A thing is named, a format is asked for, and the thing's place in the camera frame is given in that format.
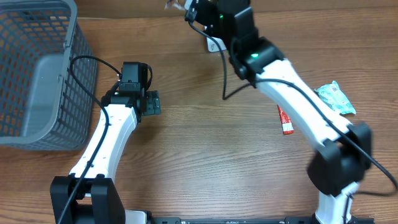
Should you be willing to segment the beige snack pouch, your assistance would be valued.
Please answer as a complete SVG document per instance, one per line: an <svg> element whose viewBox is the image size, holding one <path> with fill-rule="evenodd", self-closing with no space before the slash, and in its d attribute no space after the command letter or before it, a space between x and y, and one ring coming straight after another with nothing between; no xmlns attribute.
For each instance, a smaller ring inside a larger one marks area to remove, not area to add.
<svg viewBox="0 0 398 224"><path fill-rule="evenodd" d="M192 0L168 0L165 4L165 9L175 8L180 11L186 11L189 9Z"/></svg>

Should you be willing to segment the red stick sachet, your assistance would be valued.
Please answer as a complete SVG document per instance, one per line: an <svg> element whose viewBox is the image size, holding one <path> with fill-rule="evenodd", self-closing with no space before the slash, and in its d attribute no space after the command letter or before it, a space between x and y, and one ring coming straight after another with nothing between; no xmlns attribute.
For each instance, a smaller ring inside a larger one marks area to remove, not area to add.
<svg viewBox="0 0 398 224"><path fill-rule="evenodd" d="M285 111L279 105L277 106L277 108L280 116L283 134L284 135L293 134L294 128L290 117L285 113Z"/></svg>

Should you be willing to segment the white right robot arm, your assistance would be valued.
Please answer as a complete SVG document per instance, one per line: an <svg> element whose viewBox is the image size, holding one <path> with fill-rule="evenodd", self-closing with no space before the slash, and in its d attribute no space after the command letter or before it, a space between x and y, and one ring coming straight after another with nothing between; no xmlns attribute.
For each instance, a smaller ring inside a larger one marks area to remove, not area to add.
<svg viewBox="0 0 398 224"><path fill-rule="evenodd" d="M307 174L319 191L310 217L286 223L359 223L351 206L365 173L378 162L372 157L372 132L335 113L298 76L290 61L259 35L249 1L193 0L185 3L190 27L205 26L203 35L218 47L246 86L275 101L306 135L315 155Z"/></svg>

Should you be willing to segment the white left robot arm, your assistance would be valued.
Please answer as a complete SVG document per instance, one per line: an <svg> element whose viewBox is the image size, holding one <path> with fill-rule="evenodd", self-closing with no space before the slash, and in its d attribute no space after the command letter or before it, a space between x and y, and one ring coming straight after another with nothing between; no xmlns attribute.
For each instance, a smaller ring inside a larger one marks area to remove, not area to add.
<svg viewBox="0 0 398 224"><path fill-rule="evenodd" d="M77 164L50 186L56 223L153 223L151 212L124 208L114 179L127 140L142 117L159 115L158 91L149 89L153 71L124 62L117 82L102 99L97 127Z"/></svg>

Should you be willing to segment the teal wet wipes pack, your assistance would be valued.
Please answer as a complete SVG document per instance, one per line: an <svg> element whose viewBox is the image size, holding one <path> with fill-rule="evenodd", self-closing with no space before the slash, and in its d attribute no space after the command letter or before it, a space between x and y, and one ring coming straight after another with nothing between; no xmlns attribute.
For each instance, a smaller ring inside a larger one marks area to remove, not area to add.
<svg viewBox="0 0 398 224"><path fill-rule="evenodd" d="M338 114L356 114L354 106L347 96L342 92L336 81L315 89L318 97L333 111Z"/></svg>

